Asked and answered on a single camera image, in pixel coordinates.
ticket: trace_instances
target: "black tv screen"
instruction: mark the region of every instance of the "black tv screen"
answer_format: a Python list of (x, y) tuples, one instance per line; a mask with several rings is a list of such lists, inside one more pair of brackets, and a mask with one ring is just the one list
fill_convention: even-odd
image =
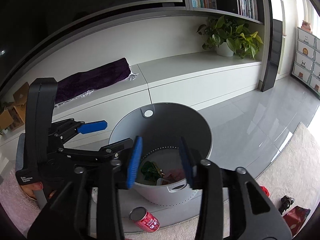
[(122, 12), (182, 0), (0, 0), (0, 90), (66, 33)]

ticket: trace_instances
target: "can lid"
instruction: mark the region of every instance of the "can lid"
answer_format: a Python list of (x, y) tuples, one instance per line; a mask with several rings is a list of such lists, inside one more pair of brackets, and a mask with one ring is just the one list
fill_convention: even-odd
[(137, 207), (133, 209), (129, 214), (129, 219), (133, 221), (142, 220), (147, 213), (147, 210), (144, 207)]

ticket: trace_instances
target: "cardboard box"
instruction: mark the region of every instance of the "cardboard box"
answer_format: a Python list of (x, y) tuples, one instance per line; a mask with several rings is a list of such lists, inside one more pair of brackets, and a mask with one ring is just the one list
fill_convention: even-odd
[(14, 94), (14, 102), (7, 104), (0, 114), (0, 128), (9, 127), (11, 131), (21, 127), (26, 122), (26, 107), (29, 84), (26, 82)]

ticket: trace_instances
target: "white circle on trash can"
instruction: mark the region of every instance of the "white circle on trash can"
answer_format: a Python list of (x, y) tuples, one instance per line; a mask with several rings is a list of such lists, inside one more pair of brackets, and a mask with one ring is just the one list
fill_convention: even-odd
[(153, 115), (153, 111), (152, 110), (147, 110), (147, 111), (144, 112), (144, 116), (145, 117), (150, 117), (152, 115)]

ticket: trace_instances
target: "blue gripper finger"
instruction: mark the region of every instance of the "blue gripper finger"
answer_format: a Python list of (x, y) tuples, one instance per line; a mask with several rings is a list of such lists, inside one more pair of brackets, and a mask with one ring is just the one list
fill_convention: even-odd
[(91, 132), (97, 132), (97, 131), (102, 131), (105, 130), (108, 126), (108, 123), (106, 121), (97, 121), (97, 122), (89, 122), (89, 123), (84, 123), (81, 125), (77, 131), (78, 133), (86, 134), (86, 133), (91, 133)]

